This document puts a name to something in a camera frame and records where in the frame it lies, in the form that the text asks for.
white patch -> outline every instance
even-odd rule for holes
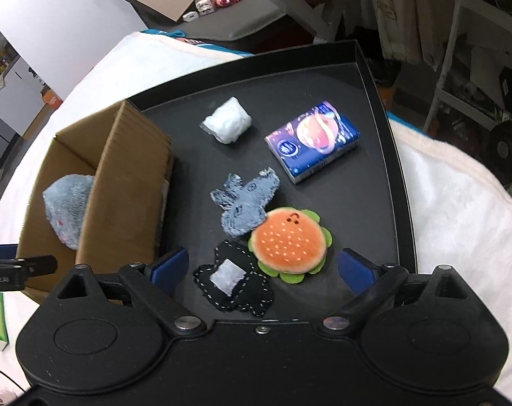
[[[209,280],[217,289],[231,296],[233,289],[245,275],[246,272],[241,267],[226,259],[216,272],[209,277]]]

gray plush toy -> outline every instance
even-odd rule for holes
[[[224,232],[237,238],[257,228],[265,219],[265,206],[279,187],[279,177],[271,168],[243,186],[241,177],[229,174],[224,191],[216,189],[211,198],[224,212],[220,221]]]
[[[45,216],[60,241],[77,250],[93,175],[68,174],[43,192]]]

white wall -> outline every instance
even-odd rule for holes
[[[124,36],[145,28],[124,0],[0,0],[0,31],[62,99]]]

white cloth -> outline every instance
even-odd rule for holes
[[[135,33],[124,38],[68,96],[16,169],[0,200],[0,244],[18,242],[32,185],[56,131],[159,83],[237,58],[163,36]],[[400,124],[391,127],[407,185],[420,273],[431,273],[438,264],[454,266],[503,326],[510,356],[496,388],[512,400],[512,200],[466,154]],[[21,293],[6,294],[11,343],[0,353],[0,369],[17,381],[23,375],[14,343],[35,307],[23,310],[26,301]],[[13,390],[2,379],[0,389]]]

white cabinet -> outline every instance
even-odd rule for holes
[[[12,72],[17,73],[21,79],[36,93],[41,93],[45,86],[40,77],[30,68],[30,66],[19,58],[11,69]]]
[[[14,69],[4,76],[4,87],[0,89],[0,118],[17,134],[23,135],[44,105],[40,94],[31,89]]]

